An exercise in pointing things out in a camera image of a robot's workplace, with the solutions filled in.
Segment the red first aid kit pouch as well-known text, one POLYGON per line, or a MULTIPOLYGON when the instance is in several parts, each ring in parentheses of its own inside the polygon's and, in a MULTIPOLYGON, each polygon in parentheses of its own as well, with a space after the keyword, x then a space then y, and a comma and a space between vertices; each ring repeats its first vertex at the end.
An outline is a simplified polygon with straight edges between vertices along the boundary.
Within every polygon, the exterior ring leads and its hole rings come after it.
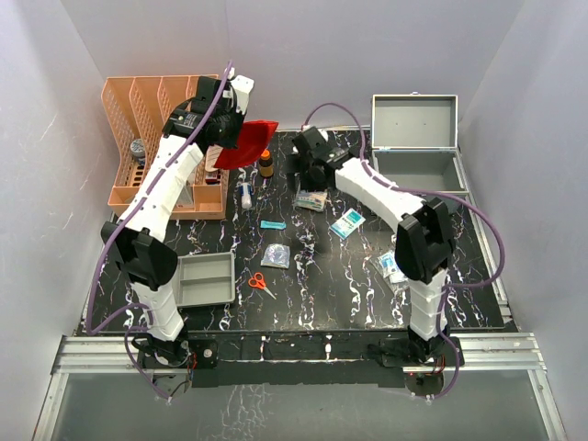
POLYGON ((235 149, 223 148, 214 166, 217 169, 233 170, 255 163, 269 145, 276 132, 278 122, 253 120, 242 125, 235 149))

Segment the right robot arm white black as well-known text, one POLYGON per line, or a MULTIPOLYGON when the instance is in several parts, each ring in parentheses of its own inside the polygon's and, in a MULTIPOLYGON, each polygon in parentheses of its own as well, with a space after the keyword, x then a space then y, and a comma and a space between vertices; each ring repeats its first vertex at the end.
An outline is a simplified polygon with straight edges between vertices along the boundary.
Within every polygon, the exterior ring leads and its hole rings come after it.
POLYGON ((359 148, 341 147, 323 130, 308 127, 292 143, 290 181, 306 191, 346 193, 393 230, 394 262, 407 278, 411 299, 408 336, 397 354, 418 364, 433 363, 443 351, 447 318, 441 303, 456 245, 447 204, 401 192, 369 165, 359 148))

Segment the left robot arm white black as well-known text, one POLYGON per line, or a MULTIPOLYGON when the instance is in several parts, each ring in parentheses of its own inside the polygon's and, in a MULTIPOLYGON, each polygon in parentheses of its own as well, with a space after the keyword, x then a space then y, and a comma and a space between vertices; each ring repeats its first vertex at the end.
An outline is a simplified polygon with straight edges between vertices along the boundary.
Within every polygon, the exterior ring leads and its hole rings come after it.
POLYGON ((171 367, 186 363, 189 343, 175 303, 178 256, 164 243, 168 221, 188 178, 218 146, 236 151, 254 80, 243 75, 201 77, 194 96, 176 106, 162 126, 159 147, 129 207, 104 224, 106 253, 135 290, 148 315, 141 350, 171 367))

